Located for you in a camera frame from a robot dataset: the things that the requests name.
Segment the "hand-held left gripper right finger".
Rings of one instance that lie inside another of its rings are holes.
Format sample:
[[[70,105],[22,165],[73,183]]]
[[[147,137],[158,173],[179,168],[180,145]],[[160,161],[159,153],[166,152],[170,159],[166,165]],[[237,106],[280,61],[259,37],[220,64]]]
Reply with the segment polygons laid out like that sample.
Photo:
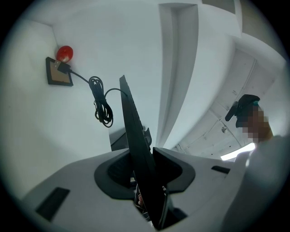
[[[239,164],[154,148],[173,206],[185,218],[161,232],[222,232],[222,223],[239,188]]]

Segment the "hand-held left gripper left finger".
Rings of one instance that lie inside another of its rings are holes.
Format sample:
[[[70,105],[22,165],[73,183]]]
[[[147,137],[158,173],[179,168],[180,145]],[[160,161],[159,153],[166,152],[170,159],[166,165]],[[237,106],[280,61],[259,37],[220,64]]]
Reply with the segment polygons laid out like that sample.
[[[152,232],[152,226],[138,212],[131,200],[112,199],[94,180],[96,168],[115,158],[125,149],[70,163],[36,185],[23,203],[36,211],[57,188],[69,194],[51,222],[38,219],[51,229],[62,232]]]

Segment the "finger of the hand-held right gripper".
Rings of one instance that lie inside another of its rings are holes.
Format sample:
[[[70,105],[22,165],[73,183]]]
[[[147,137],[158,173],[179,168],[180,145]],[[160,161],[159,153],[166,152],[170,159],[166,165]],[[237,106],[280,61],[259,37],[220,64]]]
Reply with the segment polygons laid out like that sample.
[[[150,134],[150,129],[147,128],[147,130],[143,131],[144,137],[146,139],[148,147],[151,145],[151,134]]]
[[[111,150],[121,150],[128,148],[128,142],[125,130],[118,130],[110,134]]]

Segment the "person's left hand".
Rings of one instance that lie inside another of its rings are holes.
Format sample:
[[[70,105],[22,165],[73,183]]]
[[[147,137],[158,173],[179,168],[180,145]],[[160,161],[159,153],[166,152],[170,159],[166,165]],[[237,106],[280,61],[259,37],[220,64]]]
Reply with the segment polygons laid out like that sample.
[[[143,198],[141,196],[140,189],[139,189],[138,185],[136,186],[136,190],[135,190],[134,205],[137,208],[137,210],[142,214],[143,218],[149,222],[150,217],[149,217],[147,209],[144,205]]]

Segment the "bright ceiling light strip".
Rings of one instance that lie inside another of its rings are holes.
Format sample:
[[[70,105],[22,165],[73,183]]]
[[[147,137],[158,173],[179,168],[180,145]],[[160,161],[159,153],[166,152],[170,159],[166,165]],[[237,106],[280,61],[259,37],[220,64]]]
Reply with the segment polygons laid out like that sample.
[[[256,148],[255,144],[254,143],[250,143],[236,151],[233,151],[231,153],[228,153],[226,155],[223,155],[221,156],[221,159],[223,161],[226,161],[226,160],[231,160],[231,159],[234,159],[236,158],[240,153],[243,153],[243,152],[248,152],[248,151],[252,151]]]

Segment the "white desk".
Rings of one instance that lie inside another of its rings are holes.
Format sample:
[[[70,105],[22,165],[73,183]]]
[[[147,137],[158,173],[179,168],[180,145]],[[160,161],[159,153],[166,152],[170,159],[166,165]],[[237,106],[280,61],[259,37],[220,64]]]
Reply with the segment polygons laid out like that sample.
[[[111,150],[109,134],[123,126],[121,97],[110,92],[112,129],[94,117],[88,85],[47,82],[45,59],[58,43],[75,50],[73,67],[99,76],[106,88],[125,75],[142,122],[157,135],[161,89],[160,26],[149,22],[62,23],[53,28],[21,19],[6,40],[0,62],[0,166],[16,198],[63,166]]]

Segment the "brown tablet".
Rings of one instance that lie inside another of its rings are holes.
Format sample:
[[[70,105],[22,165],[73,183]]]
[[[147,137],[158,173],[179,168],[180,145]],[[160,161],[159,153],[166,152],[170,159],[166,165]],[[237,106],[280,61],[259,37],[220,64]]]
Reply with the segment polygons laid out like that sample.
[[[73,86],[70,65],[50,57],[46,57],[46,73],[49,85]]]

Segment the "red ball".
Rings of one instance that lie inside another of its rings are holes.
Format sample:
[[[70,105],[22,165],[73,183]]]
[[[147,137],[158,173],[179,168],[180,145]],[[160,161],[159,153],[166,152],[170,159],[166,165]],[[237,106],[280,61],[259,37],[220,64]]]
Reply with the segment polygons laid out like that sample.
[[[73,49],[70,46],[62,46],[56,54],[56,59],[63,63],[69,62],[73,58]]]

